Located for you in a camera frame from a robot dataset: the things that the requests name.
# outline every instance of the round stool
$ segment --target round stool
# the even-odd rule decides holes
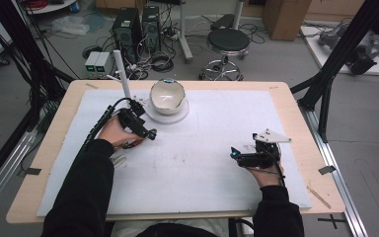
[[[207,46],[221,53],[221,60],[209,62],[201,71],[198,78],[216,81],[226,77],[229,81],[242,81],[243,76],[239,67],[229,61],[228,56],[244,56],[248,51],[250,40],[242,32],[233,29],[217,29],[208,34]]]

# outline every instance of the person's left hand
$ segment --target person's left hand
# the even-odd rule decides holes
[[[119,147],[124,142],[135,139],[143,139],[135,133],[125,131],[118,121],[117,117],[110,118],[104,127],[101,129],[98,138],[104,139],[111,143],[114,147]]]

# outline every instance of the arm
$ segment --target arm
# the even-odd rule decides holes
[[[298,205],[289,201],[286,187],[280,184],[274,167],[265,170],[248,169],[263,192],[254,216],[254,236],[304,236],[303,220]]]
[[[114,177],[109,158],[116,146],[136,138],[125,132],[116,118],[107,122],[99,139],[75,158],[45,217],[42,237],[103,236]]]

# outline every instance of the black stool seat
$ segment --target black stool seat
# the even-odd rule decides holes
[[[242,51],[249,46],[249,38],[242,32],[234,29],[217,29],[207,37],[214,49],[221,51]]]

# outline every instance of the hand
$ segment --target hand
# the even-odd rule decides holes
[[[126,132],[121,127],[121,124],[119,124],[117,117],[112,117],[107,121],[103,129],[101,129],[98,138],[104,139],[111,143],[114,147],[114,150],[116,147],[119,147],[128,140],[143,139],[137,134]]]
[[[281,162],[278,162],[279,169],[281,169],[281,173],[284,173],[284,168],[281,166]],[[281,181],[278,176],[278,171],[276,170],[275,166],[271,166],[266,169],[261,168],[247,168],[249,172],[254,176],[254,178],[257,180],[258,185],[260,187],[265,186],[281,186]]]

